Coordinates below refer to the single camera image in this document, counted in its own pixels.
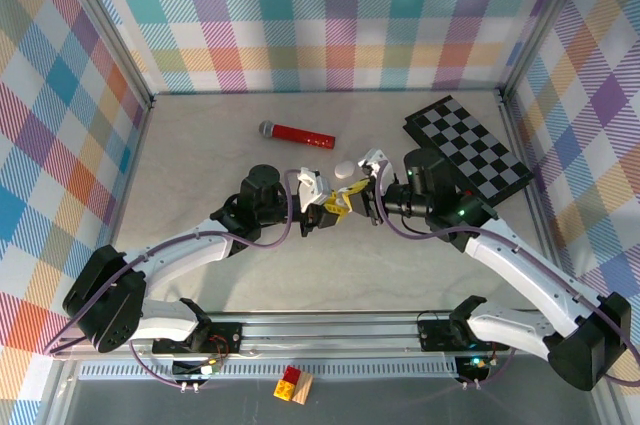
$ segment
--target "silver microphone head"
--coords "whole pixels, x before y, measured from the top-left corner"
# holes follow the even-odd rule
[[[263,137],[271,138],[273,136],[273,122],[265,120],[260,124],[258,130]]]

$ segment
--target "plaid wallpaper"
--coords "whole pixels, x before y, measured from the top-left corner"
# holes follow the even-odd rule
[[[630,299],[640,343],[640,0],[569,0],[518,92],[563,265]]]
[[[107,240],[143,107],[78,0],[0,0],[0,424],[30,424],[64,295]]]
[[[152,88],[176,93],[491,89],[545,3],[103,1]]]

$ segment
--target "microphone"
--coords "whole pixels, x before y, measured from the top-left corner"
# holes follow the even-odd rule
[[[333,149],[336,144],[336,137],[324,135],[322,133],[300,130],[299,128],[276,125],[269,120],[265,120],[258,128],[260,134],[267,138],[280,138],[290,142],[306,143],[314,147]]]

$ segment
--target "white floor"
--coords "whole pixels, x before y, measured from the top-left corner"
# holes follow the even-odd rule
[[[335,164],[356,161],[372,147],[391,159],[416,148],[402,125],[408,114],[444,97],[433,92],[363,92],[159,97],[116,241],[121,251],[152,245],[195,226],[225,199],[256,164],[279,170],[307,166],[334,186]],[[453,96],[508,145],[492,92]],[[337,137],[334,150],[262,138],[262,120]],[[540,248],[520,192],[498,207],[511,227]],[[423,226],[417,220],[412,224]],[[263,233],[271,241],[281,232]],[[273,251],[246,250],[186,274],[155,297],[190,297],[207,311],[436,310],[469,295],[510,307],[530,304],[499,276],[439,240],[410,242],[384,226],[351,214],[336,227],[299,236],[297,226]]]

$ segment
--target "black and white checkerboard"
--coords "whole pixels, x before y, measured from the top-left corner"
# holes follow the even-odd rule
[[[495,206],[533,178],[529,169],[462,105],[446,97],[406,118],[404,129],[421,147],[435,147],[453,165],[459,188]]]

